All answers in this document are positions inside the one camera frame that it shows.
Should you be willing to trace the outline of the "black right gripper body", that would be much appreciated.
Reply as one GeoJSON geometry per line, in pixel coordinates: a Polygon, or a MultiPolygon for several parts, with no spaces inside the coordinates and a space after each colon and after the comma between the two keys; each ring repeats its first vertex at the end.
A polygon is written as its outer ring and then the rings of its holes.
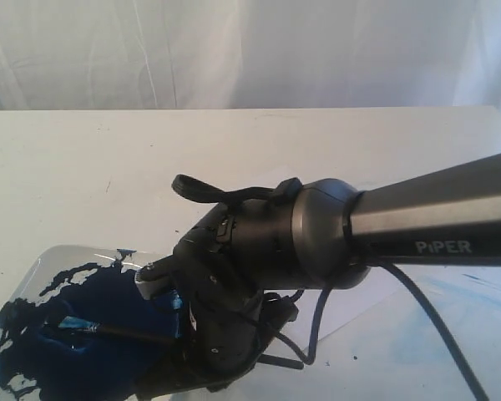
{"type": "Polygon", "coordinates": [[[180,337],[136,382],[138,395],[206,388],[217,392],[258,363],[298,369],[294,359],[266,354],[275,333],[296,320],[289,297],[239,282],[229,261],[210,251],[178,246],[173,254],[180,337]]]}

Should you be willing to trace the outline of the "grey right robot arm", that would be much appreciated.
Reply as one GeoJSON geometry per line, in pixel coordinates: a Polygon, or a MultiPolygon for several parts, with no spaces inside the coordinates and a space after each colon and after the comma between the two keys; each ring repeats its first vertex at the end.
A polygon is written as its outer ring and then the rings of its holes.
{"type": "Polygon", "coordinates": [[[501,154],[374,190],[297,178],[225,191],[187,175],[172,188],[210,211],[171,255],[136,273],[141,295],[174,290],[181,337],[136,383],[136,396],[228,387],[258,363],[316,358],[335,289],[374,266],[395,276],[433,322],[473,395],[486,398],[453,335],[403,264],[501,266],[501,154]]]}

